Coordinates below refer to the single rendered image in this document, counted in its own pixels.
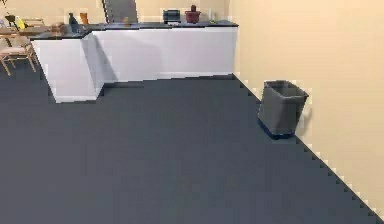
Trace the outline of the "wooden chair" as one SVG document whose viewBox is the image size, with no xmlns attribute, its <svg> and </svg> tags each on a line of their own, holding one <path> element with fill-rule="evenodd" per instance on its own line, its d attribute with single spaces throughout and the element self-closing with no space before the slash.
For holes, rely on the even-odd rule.
<svg viewBox="0 0 384 224">
<path fill-rule="evenodd" d="M 35 66 L 37 56 L 29 40 L 24 41 L 20 46 L 6 46 L 0 49 L 0 64 L 8 76 L 11 75 L 11 71 L 7 63 L 10 63 L 11 66 L 15 68 L 15 61 L 17 60 L 28 60 L 32 70 L 34 72 L 37 71 Z"/>
</svg>

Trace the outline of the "dark red pot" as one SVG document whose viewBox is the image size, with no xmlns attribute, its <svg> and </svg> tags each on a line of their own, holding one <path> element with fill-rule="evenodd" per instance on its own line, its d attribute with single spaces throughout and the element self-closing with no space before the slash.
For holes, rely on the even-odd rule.
<svg viewBox="0 0 384 224">
<path fill-rule="evenodd" d="M 201 12 L 197 10 L 195 5 L 190 7 L 189 11 L 185 12 L 186 21 L 188 23 L 198 23 Z"/>
</svg>

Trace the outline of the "white kitchen counter black top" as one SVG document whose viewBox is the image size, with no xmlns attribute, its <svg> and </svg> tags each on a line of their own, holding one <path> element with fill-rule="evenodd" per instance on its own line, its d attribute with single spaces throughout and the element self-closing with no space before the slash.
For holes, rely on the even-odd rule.
<svg viewBox="0 0 384 224">
<path fill-rule="evenodd" d="M 239 25 L 141 22 L 87 25 L 31 38 L 57 103 L 95 101 L 112 83 L 234 72 Z"/>
</svg>

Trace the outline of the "wooden table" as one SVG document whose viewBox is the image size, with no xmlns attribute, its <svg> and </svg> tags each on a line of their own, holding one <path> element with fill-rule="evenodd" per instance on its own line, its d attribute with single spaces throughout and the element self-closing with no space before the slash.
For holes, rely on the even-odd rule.
<svg viewBox="0 0 384 224">
<path fill-rule="evenodd" d="M 4 39 L 6 44 L 11 47 L 12 43 L 10 41 L 11 37 L 14 37 L 16 34 L 20 36 L 36 36 L 41 33 L 49 31 L 48 26 L 38 26 L 38 27 L 27 27 L 25 29 L 17 29 L 16 27 L 8 27 L 5 25 L 5 22 L 0 19 L 0 39 Z"/>
</svg>

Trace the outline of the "grey waste bin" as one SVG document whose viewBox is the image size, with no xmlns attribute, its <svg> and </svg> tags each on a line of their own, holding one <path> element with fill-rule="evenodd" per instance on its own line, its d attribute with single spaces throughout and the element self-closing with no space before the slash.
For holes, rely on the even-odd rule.
<svg viewBox="0 0 384 224">
<path fill-rule="evenodd" d="M 258 120 L 273 139 L 295 135 L 309 94 L 287 80 L 265 81 Z"/>
</svg>

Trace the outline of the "dark grey room door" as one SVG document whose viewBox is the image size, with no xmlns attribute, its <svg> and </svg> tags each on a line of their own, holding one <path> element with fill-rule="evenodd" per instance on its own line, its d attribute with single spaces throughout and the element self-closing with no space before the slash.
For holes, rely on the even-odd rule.
<svg viewBox="0 0 384 224">
<path fill-rule="evenodd" d="M 103 7 L 108 23 L 138 22 L 136 0 L 103 0 Z"/>
</svg>

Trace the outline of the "black toaster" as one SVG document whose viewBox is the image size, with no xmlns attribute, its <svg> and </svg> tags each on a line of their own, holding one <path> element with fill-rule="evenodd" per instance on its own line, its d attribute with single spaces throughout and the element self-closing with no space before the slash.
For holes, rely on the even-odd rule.
<svg viewBox="0 0 384 224">
<path fill-rule="evenodd" d="M 169 9 L 163 11 L 163 21 L 168 24 L 171 22 L 180 23 L 181 22 L 181 15 L 179 10 L 175 9 Z"/>
</svg>

